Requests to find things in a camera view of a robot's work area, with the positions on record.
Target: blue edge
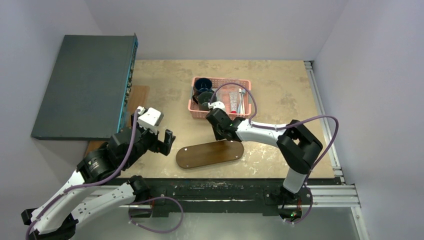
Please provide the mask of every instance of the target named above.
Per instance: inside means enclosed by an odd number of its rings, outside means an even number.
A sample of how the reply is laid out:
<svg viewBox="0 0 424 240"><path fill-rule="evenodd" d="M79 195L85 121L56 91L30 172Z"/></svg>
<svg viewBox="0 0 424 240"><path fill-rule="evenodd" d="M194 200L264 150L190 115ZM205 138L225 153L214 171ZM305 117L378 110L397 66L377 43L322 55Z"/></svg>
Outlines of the blue edge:
<svg viewBox="0 0 424 240"><path fill-rule="evenodd" d="M129 66L128 66L128 74L126 75L125 89L124 89L124 92L123 92L122 104L120 106L120 116L119 116L119 121L118 121L118 127L116 129L117 133L119 133L119 130L124 127L125 119L127 118L127 109L126 109L127 106L125 106L125 109L124 109L125 93L127 91L128 80L130 78L131 65L133 64L132 57L133 57L133 53L134 53L134 48L138 48L138 46L139 46L139 42L137 40L137 36L134 34L134 42L132 43L132 50L131 50L131 61L130 61Z"/></svg>

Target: worn table surface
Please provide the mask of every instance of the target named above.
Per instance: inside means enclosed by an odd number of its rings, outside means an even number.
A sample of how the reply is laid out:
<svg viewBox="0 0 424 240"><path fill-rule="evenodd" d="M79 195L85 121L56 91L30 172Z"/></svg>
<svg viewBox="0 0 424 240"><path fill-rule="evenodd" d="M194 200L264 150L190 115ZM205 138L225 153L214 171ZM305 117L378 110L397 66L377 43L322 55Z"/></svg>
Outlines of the worn table surface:
<svg viewBox="0 0 424 240"><path fill-rule="evenodd" d="M195 76L251 80L258 106L255 122L287 124L292 119L304 120L318 114L303 61L137 60L133 84L149 86L146 107L164 113L159 139L163 140L165 129L169 129L176 140L168 156L149 151L121 177L284 178L289 167L280 150L256 142L243 142L244 155L235 161L193 169L177 165L175 157L180 148L215 141L209 123L205 119L193 119L188 111L191 82ZM325 146L321 123L317 120L306 126ZM328 155L311 177L334 177Z"/></svg>

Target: dark gray box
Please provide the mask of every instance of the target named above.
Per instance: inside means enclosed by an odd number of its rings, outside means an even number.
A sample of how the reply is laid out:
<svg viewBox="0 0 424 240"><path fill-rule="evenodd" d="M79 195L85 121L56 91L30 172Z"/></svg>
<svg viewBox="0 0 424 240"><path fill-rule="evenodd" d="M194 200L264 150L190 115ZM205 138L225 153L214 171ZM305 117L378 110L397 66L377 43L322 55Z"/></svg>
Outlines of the dark gray box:
<svg viewBox="0 0 424 240"><path fill-rule="evenodd" d="M65 35L31 137L107 140L125 126L137 36Z"/></svg>

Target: mug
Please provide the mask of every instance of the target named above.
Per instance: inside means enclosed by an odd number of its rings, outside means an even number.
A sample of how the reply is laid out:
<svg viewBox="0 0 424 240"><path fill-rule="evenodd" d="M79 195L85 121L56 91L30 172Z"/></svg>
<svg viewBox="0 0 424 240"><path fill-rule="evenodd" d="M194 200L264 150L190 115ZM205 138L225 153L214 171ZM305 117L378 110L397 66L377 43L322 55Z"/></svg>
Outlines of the mug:
<svg viewBox="0 0 424 240"><path fill-rule="evenodd" d="M200 95L198 96L198 105L200 111L209 111L208 103L211 100L212 95L214 95L214 93L210 91L204 91L200 93ZM212 102L216 101L217 96L214 96Z"/></svg>
<svg viewBox="0 0 424 240"><path fill-rule="evenodd" d="M192 96L193 101L199 104L199 95L204 92L212 91L212 81L209 78L201 77L194 82L194 94Z"/></svg>

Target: gray floor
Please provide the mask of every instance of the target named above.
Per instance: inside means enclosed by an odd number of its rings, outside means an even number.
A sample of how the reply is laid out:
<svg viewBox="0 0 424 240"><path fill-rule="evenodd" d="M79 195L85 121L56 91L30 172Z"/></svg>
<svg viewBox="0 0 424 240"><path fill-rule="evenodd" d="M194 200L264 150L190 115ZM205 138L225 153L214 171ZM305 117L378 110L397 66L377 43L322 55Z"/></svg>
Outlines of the gray floor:
<svg viewBox="0 0 424 240"><path fill-rule="evenodd" d="M180 217L147 218L138 221L155 229L169 229ZM295 227L280 217L241 213L186 213L180 228L168 234L146 231L128 224L127 209L119 208L78 230L74 239L91 240L358 240L350 208L314 208Z"/></svg>

